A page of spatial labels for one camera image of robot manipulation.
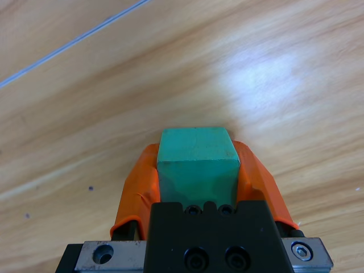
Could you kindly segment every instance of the wood grain surface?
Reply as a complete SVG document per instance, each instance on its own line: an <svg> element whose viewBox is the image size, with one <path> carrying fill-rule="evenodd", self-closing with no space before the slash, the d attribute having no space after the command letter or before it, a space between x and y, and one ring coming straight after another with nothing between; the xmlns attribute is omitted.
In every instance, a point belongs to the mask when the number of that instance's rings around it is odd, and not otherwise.
<svg viewBox="0 0 364 273"><path fill-rule="evenodd" d="M222 126L333 272L364 272L363 24L362 1L152 0L0 89L0 271L109 239L144 147Z"/></svg>
<svg viewBox="0 0 364 273"><path fill-rule="evenodd" d="M1 0L0 82L138 0Z"/></svg>

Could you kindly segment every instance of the screw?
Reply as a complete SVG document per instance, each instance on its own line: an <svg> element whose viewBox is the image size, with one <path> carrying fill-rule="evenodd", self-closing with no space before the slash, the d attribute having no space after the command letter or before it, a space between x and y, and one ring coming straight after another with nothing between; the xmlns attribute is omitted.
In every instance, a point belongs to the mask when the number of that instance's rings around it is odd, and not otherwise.
<svg viewBox="0 0 364 273"><path fill-rule="evenodd" d="M195 247L189 249L185 253L185 265L186 268L194 273L200 273L205 271L209 264L209 257L205 250Z"/></svg>
<svg viewBox="0 0 364 273"><path fill-rule="evenodd" d="M292 252L300 260L308 261L312 259L312 253L310 249L301 243L294 244L292 246Z"/></svg>
<svg viewBox="0 0 364 273"><path fill-rule="evenodd" d="M234 213L234 208L230 205L221 205L219 208L218 208L218 211L224 215L224 216L228 216L230 214L233 214Z"/></svg>
<svg viewBox="0 0 364 273"><path fill-rule="evenodd" d="M190 214L190 215L198 215L198 214L201 214L202 213L202 210L197 205L191 205L191 206L188 206L186 208L186 210L184 211L184 213Z"/></svg>
<svg viewBox="0 0 364 273"><path fill-rule="evenodd" d="M233 246L226 250L225 261L234 271L245 272L250 267L250 257L242 247Z"/></svg>

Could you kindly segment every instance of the green wooden cube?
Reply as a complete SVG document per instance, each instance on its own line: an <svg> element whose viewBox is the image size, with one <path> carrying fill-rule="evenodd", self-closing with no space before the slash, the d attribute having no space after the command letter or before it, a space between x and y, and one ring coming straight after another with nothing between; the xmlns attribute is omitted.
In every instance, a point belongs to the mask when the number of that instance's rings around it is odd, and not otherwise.
<svg viewBox="0 0 364 273"><path fill-rule="evenodd" d="M225 128L165 129L157 159L161 200L235 206L239 166Z"/></svg>

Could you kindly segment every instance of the silver metal bracket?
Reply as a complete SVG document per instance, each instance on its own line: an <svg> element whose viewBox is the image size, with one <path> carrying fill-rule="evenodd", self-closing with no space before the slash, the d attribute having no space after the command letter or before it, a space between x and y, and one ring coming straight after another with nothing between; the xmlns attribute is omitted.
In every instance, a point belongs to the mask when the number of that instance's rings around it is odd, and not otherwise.
<svg viewBox="0 0 364 273"><path fill-rule="evenodd" d="M295 273L329 273L333 262L320 238L282 238ZM79 273L143 272L146 241L85 242L75 271Z"/></svg>

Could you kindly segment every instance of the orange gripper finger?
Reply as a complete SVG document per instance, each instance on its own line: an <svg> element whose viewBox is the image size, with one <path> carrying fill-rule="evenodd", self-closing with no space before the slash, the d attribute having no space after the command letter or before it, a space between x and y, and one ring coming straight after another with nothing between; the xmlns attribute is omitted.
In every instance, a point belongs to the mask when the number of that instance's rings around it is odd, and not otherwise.
<svg viewBox="0 0 364 273"><path fill-rule="evenodd" d="M114 231L136 220L141 240L147 239L151 205L160 202L159 181L156 169L159 144L147 146L125 180Z"/></svg>
<svg viewBox="0 0 364 273"><path fill-rule="evenodd" d="M253 154L248 146L233 141L240 159L237 202L242 200L266 200L274 221L299 229L288 212L273 176Z"/></svg>

